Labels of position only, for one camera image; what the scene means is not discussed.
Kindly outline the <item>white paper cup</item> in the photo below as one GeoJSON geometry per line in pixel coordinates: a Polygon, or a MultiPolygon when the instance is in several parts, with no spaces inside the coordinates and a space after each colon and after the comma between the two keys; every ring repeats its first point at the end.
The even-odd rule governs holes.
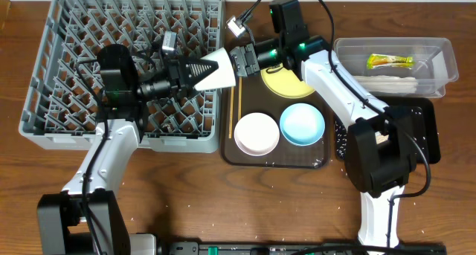
{"type": "Polygon", "coordinates": [[[234,87],[237,83],[231,59],[225,48],[220,48],[202,57],[218,63],[218,68],[208,77],[197,83],[194,88],[197,91],[212,90],[217,88],[234,87]]]}

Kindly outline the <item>white round bowl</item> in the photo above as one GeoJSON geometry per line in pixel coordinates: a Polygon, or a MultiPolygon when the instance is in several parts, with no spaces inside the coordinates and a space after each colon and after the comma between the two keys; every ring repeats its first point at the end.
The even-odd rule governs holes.
{"type": "Polygon", "coordinates": [[[280,130],[276,121],[267,114],[253,112],[242,117],[234,129],[238,148],[250,156],[269,154],[278,145],[280,130]]]}

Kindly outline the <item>light blue round bowl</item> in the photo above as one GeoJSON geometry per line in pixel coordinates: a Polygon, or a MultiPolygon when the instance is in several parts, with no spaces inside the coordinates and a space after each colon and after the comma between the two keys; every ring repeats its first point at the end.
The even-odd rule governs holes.
{"type": "Polygon", "coordinates": [[[310,146],[317,143],[325,132],[322,113],[307,103],[295,103],[280,116],[280,131],[284,138],[295,146],[310,146]]]}

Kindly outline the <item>green snack wrapper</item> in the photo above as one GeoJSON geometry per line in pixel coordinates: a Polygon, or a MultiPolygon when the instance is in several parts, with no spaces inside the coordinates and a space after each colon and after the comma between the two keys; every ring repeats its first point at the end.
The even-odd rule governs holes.
{"type": "Polygon", "coordinates": [[[411,68],[414,64],[413,57],[400,57],[387,54],[371,54],[367,60],[367,69],[386,67],[411,68]]]}

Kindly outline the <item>white napkin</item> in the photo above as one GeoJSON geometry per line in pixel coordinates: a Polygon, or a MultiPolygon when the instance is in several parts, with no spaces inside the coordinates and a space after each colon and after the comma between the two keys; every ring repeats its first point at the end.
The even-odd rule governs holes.
{"type": "Polygon", "coordinates": [[[413,94],[417,90],[417,79],[414,77],[377,75],[354,76],[354,78],[371,93],[413,94]]]}

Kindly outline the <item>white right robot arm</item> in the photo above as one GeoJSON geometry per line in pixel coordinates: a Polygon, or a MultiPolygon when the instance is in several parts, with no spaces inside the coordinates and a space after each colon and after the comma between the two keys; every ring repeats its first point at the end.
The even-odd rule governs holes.
{"type": "Polygon", "coordinates": [[[338,64],[330,42],[309,35],[298,0],[273,0],[269,8],[278,37],[234,48],[231,61],[235,72],[250,77],[261,69],[282,65],[314,88],[347,130],[344,166],[361,193],[358,240],[369,251],[394,249],[399,245],[399,201],[421,196],[431,183],[427,169],[424,187],[405,192],[417,163],[428,164],[413,137],[410,113],[373,96],[338,64]]]}

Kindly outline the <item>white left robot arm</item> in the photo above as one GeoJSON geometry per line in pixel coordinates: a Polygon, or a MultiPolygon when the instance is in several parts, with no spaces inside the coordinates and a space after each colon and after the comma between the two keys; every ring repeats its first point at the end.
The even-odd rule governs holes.
{"type": "Polygon", "coordinates": [[[92,92],[98,106],[96,135],[76,175],[59,193],[37,205],[44,254],[159,254],[157,237],[130,234],[116,195],[126,166],[147,127],[147,101],[188,95],[222,69],[214,54],[177,57],[140,81],[132,54],[120,44],[101,49],[94,59],[104,87],[92,92]]]}

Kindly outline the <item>clear plastic waste bin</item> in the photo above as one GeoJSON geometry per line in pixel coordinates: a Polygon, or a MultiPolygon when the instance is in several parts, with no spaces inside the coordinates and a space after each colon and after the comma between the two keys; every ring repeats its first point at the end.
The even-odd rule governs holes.
{"type": "Polygon", "coordinates": [[[340,38],[334,43],[343,65],[378,96],[443,97],[459,72],[451,42],[437,37],[340,38]]]}

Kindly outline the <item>black food waste tray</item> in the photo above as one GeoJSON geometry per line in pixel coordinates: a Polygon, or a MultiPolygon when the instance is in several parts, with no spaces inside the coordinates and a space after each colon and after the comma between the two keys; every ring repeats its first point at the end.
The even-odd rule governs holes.
{"type": "Polygon", "coordinates": [[[424,97],[379,97],[389,106],[404,106],[411,111],[413,135],[429,164],[441,159],[433,103],[424,97]]]}

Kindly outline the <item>left wooden chopstick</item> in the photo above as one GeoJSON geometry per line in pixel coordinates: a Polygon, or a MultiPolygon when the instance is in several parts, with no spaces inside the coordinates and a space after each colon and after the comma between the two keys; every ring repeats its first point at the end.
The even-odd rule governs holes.
{"type": "Polygon", "coordinates": [[[230,90],[230,108],[229,108],[229,122],[228,122],[228,139],[233,136],[233,122],[234,122],[234,87],[230,90]]]}

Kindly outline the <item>dark brown serving tray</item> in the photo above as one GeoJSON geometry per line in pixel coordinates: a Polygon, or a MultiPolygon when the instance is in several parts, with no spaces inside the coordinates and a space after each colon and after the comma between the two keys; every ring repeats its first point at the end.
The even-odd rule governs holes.
{"type": "Polygon", "coordinates": [[[220,154],[232,165],[317,169],[330,157],[329,109],[293,71],[274,67],[277,40],[254,48],[261,71],[222,95],[220,154]]]}

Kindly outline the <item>yellow round plate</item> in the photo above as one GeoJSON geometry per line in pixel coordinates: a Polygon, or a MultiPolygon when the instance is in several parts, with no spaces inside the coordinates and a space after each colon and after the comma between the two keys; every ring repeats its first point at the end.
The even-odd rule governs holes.
{"type": "Polygon", "coordinates": [[[300,99],[315,92],[314,88],[299,80],[293,71],[282,66],[267,68],[260,73],[267,88],[278,96],[300,99]]]}

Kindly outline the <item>spilled rice pile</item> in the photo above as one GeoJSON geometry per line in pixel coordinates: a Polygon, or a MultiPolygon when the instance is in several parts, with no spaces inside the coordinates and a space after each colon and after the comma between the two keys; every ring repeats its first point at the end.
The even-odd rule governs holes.
{"type": "Polygon", "coordinates": [[[347,149],[347,130],[337,116],[334,116],[334,140],[336,158],[343,161],[347,149]]]}

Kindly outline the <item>grey plastic dish rack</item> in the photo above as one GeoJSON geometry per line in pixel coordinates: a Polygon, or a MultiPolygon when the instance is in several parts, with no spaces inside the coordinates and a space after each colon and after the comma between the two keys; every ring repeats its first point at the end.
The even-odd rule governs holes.
{"type": "Polygon", "coordinates": [[[202,58],[223,45],[225,0],[51,0],[19,133],[44,149],[89,149],[101,90],[95,58],[125,45],[139,74],[162,66],[152,51],[167,31],[178,55],[202,58]]]}

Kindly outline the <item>brown cardboard box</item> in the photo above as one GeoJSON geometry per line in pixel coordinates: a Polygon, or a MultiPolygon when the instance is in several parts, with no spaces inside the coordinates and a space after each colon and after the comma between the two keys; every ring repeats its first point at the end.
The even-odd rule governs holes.
{"type": "Polygon", "coordinates": [[[4,30],[5,23],[10,11],[11,1],[0,0],[0,31],[4,30]]]}

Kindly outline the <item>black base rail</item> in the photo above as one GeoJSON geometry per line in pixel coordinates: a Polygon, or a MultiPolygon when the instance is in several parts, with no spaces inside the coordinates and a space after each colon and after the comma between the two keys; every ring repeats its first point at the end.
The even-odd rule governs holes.
{"type": "Polygon", "coordinates": [[[396,248],[363,246],[357,242],[334,242],[319,245],[204,244],[173,242],[158,248],[158,255],[344,255],[344,254],[424,254],[447,255],[444,245],[398,245],[396,248]]]}

